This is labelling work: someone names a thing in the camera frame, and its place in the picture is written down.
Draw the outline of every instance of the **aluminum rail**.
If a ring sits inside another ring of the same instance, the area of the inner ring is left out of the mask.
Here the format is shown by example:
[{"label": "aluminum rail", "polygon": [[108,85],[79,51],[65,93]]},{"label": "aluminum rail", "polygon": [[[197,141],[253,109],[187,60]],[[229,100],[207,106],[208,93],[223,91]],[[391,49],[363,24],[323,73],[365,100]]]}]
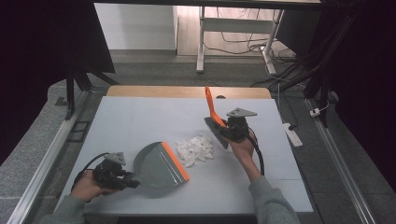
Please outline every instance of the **aluminum rail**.
[{"label": "aluminum rail", "polygon": [[23,223],[35,202],[35,198],[41,187],[45,183],[48,173],[50,172],[52,165],[55,163],[58,155],[64,146],[64,142],[67,139],[73,125],[76,122],[77,117],[81,113],[82,106],[85,103],[88,92],[83,91],[77,99],[76,110],[73,116],[69,120],[64,120],[58,132],[56,133],[52,143],[44,155],[43,160],[38,165],[35,174],[33,175],[29,185],[27,186],[25,192],[21,196],[20,201],[14,209],[11,217],[9,218],[7,224],[17,224]]},{"label": "aluminum rail", "polygon": [[[311,105],[311,102],[305,99],[305,102],[309,109],[313,109],[315,106]],[[346,187],[346,191],[351,197],[353,204],[355,205],[356,211],[358,212],[359,217],[361,218],[361,223],[364,224],[375,224],[375,217],[373,216],[373,212],[371,211],[369,205],[364,199],[363,194],[355,179],[347,167],[346,162],[344,161],[343,155],[335,144],[332,134],[329,129],[325,128],[319,119],[315,119],[315,123],[317,125],[318,131],[323,139],[323,142],[326,145],[326,148],[329,150],[330,156],[332,157],[332,162],[335,168],[340,175],[344,186]]]}]

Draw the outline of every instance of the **orange dustpan edge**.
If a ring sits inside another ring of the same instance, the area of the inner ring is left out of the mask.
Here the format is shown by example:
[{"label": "orange dustpan edge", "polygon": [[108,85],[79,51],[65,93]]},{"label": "orange dustpan edge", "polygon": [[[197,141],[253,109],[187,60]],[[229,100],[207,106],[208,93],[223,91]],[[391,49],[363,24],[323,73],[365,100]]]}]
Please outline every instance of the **orange dustpan edge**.
[{"label": "orange dustpan edge", "polygon": [[180,161],[177,159],[177,157],[175,156],[169,145],[166,142],[162,142],[162,145],[163,148],[165,148],[168,155],[170,156],[170,158],[172,159],[172,161],[175,163],[177,169],[181,172],[181,175],[183,175],[184,180],[186,181],[189,180],[190,179],[189,175],[187,174],[186,170],[181,165]]}]

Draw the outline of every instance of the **power strip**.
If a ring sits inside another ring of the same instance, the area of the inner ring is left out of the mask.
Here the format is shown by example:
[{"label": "power strip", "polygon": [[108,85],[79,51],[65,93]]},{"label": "power strip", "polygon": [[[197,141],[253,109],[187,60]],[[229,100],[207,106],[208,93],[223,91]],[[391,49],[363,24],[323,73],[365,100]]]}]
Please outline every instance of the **power strip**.
[{"label": "power strip", "polygon": [[285,132],[288,135],[289,140],[291,141],[291,144],[294,147],[300,147],[303,145],[301,142],[300,138],[298,137],[297,133],[294,130],[289,130],[290,124],[289,123],[284,123],[283,127],[285,128]]}]

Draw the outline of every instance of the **gray dustpan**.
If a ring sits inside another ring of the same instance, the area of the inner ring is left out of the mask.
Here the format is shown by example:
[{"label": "gray dustpan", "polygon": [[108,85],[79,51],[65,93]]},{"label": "gray dustpan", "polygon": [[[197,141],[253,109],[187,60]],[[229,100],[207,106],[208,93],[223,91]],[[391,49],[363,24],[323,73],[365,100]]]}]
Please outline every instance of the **gray dustpan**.
[{"label": "gray dustpan", "polygon": [[150,189],[170,189],[190,179],[165,142],[140,150],[134,158],[134,174],[128,177]]}]

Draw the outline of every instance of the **metal frame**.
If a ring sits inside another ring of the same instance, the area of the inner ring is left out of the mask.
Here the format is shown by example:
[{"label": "metal frame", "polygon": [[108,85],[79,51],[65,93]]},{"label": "metal frame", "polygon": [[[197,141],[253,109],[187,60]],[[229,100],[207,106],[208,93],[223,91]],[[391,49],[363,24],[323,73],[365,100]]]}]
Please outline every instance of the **metal frame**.
[{"label": "metal frame", "polygon": [[269,52],[271,50],[277,27],[282,17],[283,10],[280,10],[274,21],[255,21],[255,20],[239,20],[239,19],[223,19],[223,18],[206,18],[205,7],[199,7],[200,17],[200,35],[198,43],[197,55],[197,73],[204,72],[204,35],[208,32],[228,32],[228,33],[253,33],[253,34],[268,34],[268,42],[264,49],[262,49],[262,56],[265,61],[265,66],[270,75],[275,75],[276,70]]},{"label": "metal frame", "polygon": [[[310,100],[305,99],[308,109],[316,108],[314,103],[311,104]],[[326,128],[319,119],[315,119],[318,131],[323,139],[326,148],[329,150],[329,154],[332,157],[332,162],[340,175],[346,191],[349,194],[353,204],[355,205],[356,211],[361,218],[361,223],[364,224],[375,224],[375,217],[371,211],[369,205],[364,199],[361,190],[353,178],[352,174],[347,167],[347,163],[344,161],[344,157],[341,154],[338,146],[335,144],[332,134],[329,129]]]},{"label": "metal frame", "polygon": [[82,91],[81,95],[78,97],[75,113],[70,117],[70,119],[65,119],[62,123],[60,129],[56,133],[52,143],[49,145],[43,160],[38,165],[35,174],[32,177],[29,185],[27,186],[25,192],[22,194],[20,201],[14,209],[11,217],[9,218],[7,224],[17,224],[23,223],[23,221],[29,215],[33,203],[37,197],[38,192],[41,190],[44,182],[47,179],[48,173],[50,172],[52,165],[58,158],[61,149],[64,146],[64,142],[67,139],[70,131],[73,128],[79,114],[81,113],[82,106],[85,103],[88,92]]}]

